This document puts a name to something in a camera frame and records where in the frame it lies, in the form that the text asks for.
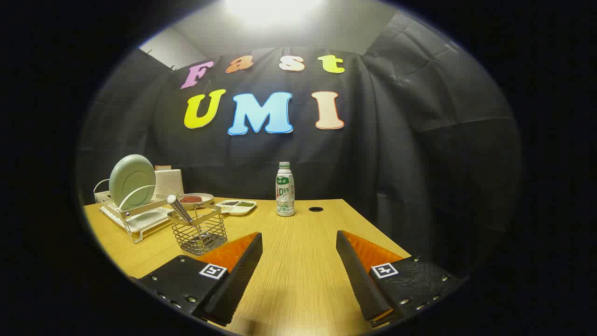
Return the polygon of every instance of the black backdrop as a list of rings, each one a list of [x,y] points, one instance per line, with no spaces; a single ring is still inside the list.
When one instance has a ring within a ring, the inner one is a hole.
[[[248,54],[250,68],[225,73],[232,60]],[[323,70],[317,58],[327,54],[344,60],[344,73]],[[284,55],[301,56],[306,69],[280,70]],[[506,229],[520,169],[506,99],[463,49],[404,14],[365,55],[247,50],[215,59],[186,89],[180,86],[193,65],[170,72],[149,59],[135,51],[90,111],[78,169],[87,203],[95,183],[128,154],[181,169],[186,192],[259,199],[274,198],[277,162],[290,161],[297,199],[343,198],[406,251],[457,275],[470,271]],[[187,100],[221,88],[226,92],[214,119],[188,129]],[[252,93],[263,104],[277,91],[293,95],[292,133],[227,134],[232,97]],[[316,91],[339,94],[342,129],[315,127],[318,109],[310,95]]]

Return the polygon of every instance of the white bottle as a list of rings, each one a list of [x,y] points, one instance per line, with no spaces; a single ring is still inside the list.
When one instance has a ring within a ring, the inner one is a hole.
[[[276,174],[276,213],[279,216],[294,215],[294,178],[290,162],[280,162]]]

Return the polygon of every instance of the light blue letter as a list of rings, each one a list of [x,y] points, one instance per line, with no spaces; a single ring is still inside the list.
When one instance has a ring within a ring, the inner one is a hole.
[[[293,126],[288,122],[288,101],[290,98],[292,98],[291,93],[274,92],[267,98],[265,104],[260,106],[253,94],[237,94],[232,98],[236,102],[236,111],[234,112],[232,127],[228,129],[228,134],[247,134],[249,128],[245,126],[245,116],[247,116],[247,120],[255,133],[261,130],[267,116],[269,116],[269,123],[265,127],[266,132],[292,132]]]

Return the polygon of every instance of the metal utensil holder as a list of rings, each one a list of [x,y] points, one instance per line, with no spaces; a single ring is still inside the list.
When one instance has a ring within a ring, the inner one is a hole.
[[[211,209],[206,215],[200,215],[197,210],[200,208]],[[174,237],[184,251],[193,255],[202,255],[211,251],[223,243],[228,237],[224,228],[224,220],[221,217],[221,209],[211,204],[194,204],[191,215],[192,221],[185,221],[176,211],[168,212],[168,217],[174,225]]]

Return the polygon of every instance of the food tray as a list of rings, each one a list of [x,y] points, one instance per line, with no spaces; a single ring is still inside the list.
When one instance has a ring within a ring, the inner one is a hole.
[[[239,204],[241,202],[246,202],[246,203],[253,204],[253,206],[238,206],[238,205],[224,204],[224,203],[229,203],[229,202],[236,202],[236,204]],[[229,214],[231,214],[233,216],[242,216],[242,215],[248,214],[249,211],[253,210],[253,208],[255,208],[257,206],[257,202],[249,201],[249,200],[225,200],[225,201],[219,202],[218,204],[216,204],[216,206],[230,207],[230,210],[228,210]]]

